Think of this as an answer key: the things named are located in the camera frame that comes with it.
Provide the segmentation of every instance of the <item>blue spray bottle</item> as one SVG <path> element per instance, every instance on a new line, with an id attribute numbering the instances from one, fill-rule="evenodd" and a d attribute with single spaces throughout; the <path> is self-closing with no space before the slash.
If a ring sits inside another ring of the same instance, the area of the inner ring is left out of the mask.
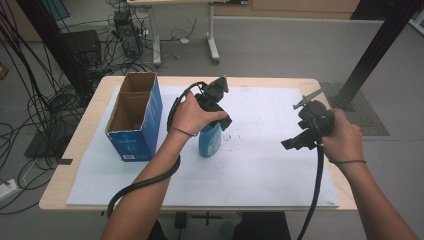
<path id="1" fill-rule="evenodd" d="M 221 146 L 221 124 L 217 123 L 215 127 L 206 125 L 199 134 L 199 153 L 202 157 L 214 155 Z"/>

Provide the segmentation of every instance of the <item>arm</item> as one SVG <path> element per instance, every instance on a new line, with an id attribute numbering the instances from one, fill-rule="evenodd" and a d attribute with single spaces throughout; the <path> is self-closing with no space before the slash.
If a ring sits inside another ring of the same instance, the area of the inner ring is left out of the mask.
<path id="1" fill-rule="evenodd" d="M 335 110 L 335 128 L 323 138 L 324 151 L 348 180 L 368 239 L 418 239 L 378 187 L 364 160 L 362 134 L 342 110 Z"/>
<path id="2" fill-rule="evenodd" d="M 226 116 L 223 111 L 203 111 L 189 91 L 174 115 L 172 126 L 188 133 L 197 133 L 209 122 Z M 168 171 L 189 139 L 190 136 L 171 128 L 156 155 L 134 182 Z M 102 239 L 147 239 L 159 215 L 169 181 L 166 179 L 125 195 L 109 218 Z"/>

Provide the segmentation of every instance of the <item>black pole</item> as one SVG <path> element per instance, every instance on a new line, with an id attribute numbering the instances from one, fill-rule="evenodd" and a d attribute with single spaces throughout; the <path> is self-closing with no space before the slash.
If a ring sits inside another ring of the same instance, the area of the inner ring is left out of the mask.
<path id="1" fill-rule="evenodd" d="M 77 62 L 61 37 L 61 32 L 55 20 L 47 11 L 42 0 L 16 0 L 20 8 L 40 35 L 44 44 L 59 64 L 63 73 L 86 107 L 94 90 L 90 87 L 87 73 Z"/>
<path id="2" fill-rule="evenodd" d="M 333 108 L 351 109 L 350 104 L 353 98 L 408 24 L 420 3 L 421 0 L 397 1 L 393 11 L 378 30 L 339 94 L 330 97 L 330 104 Z"/>

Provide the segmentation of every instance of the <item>table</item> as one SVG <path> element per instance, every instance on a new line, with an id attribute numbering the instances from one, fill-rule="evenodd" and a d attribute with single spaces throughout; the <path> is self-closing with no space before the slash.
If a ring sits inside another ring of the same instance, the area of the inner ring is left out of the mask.
<path id="1" fill-rule="evenodd" d="M 219 54 L 216 47 L 215 38 L 213 36 L 213 2 L 226 2 L 227 0 L 127 0 L 129 5 L 142 6 L 147 10 L 150 19 L 150 29 L 153 35 L 153 65 L 158 67 L 161 64 L 160 56 L 160 39 L 156 34 L 155 15 L 153 11 L 153 4 L 175 4 L 175 3 L 208 3 L 209 4 L 209 32 L 206 33 L 209 49 L 212 54 L 212 59 L 218 64 Z"/>
<path id="2" fill-rule="evenodd" d="M 69 165 L 58 165 L 49 185 L 47 186 L 41 200 L 40 207 L 46 210 L 105 210 L 100 206 L 81 206 L 67 205 L 67 199 L 72 189 L 76 174 L 81 163 L 81 159 L 88 145 L 93 138 L 99 120 L 107 104 L 110 101 L 112 93 L 117 86 L 122 84 L 123 76 L 108 76 L 102 79 L 96 93 L 94 94 L 78 128 L 75 131 L 64 155 L 63 159 L 72 159 Z M 196 81 L 210 82 L 216 77 L 173 77 L 158 76 L 160 86 L 188 86 Z M 307 95 L 319 89 L 319 83 L 314 79 L 288 79 L 288 78 L 234 78 L 228 77 L 231 86 L 251 86 L 251 87 L 271 87 L 271 88 L 298 88 L 303 95 Z M 327 104 L 325 96 L 320 94 L 317 100 Z M 356 204 L 353 199 L 350 186 L 333 164 L 325 160 L 325 165 L 329 170 L 336 188 L 340 206 L 334 209 L 326 210 L 356 210 Z"/>

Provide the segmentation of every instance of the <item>forearm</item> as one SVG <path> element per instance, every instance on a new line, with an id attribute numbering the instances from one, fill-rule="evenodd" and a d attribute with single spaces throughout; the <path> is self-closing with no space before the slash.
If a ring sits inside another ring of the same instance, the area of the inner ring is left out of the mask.
<path id="1" fill-rule="evenodd" d="M 350 183 L 368 239 L 418 239 L 384 196 L 365 164 L 339 167 Z"/>
<path id="2" fill-rule="evenodd" d="M 170 131 L 164 143 L 134 182 L 157 177 L 174 166 L 187 136 Z M 147 239 L 158 217 L 170 179 L 125 195 L 111 215 L 102 239 Z"/>

